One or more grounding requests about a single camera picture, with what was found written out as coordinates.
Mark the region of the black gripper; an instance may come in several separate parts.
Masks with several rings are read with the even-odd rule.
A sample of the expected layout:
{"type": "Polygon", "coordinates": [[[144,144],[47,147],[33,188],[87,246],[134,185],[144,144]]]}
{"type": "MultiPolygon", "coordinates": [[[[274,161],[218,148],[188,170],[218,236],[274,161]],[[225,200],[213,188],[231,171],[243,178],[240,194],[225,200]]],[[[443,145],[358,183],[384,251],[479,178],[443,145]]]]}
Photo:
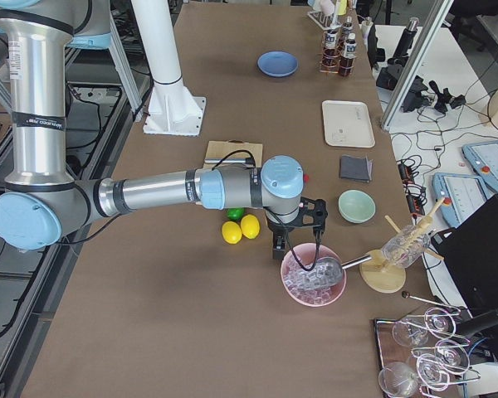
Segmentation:
{"type": "Polygon", "coordinates": [[[300,198],[300,204],[292,214],[291,221],[286,221],[286,215],[279,215],[266,208],[266,223],[273,232],[272,258],[283,260],[286,254],[286,234],[295,229],[311,228],[316,240],[321,240],[325,233],[325,221],[328,216],[326,202],[323,199],[300,198]]]}

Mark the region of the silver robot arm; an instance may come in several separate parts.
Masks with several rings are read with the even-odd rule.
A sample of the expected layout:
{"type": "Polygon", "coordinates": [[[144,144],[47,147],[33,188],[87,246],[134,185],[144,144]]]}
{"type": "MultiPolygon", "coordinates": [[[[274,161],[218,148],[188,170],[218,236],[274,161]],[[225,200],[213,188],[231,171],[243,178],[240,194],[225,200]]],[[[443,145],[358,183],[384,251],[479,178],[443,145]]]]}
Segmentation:
{"type": "Polygon", "coordinates": [[[276,259],[289,233],[325,231],[325,202],[304,198],[303,170],[288,156],[262,166],[220,163],[131,180],[76,180],[66,170],[67,46],[112,44],[106,1],[0,1],[8,38],[13,170],[0,196],[0,237],[21,250],[56,244],[101,218],[155,206],[195,202],[207,209],[263,209],[276,259]]]}

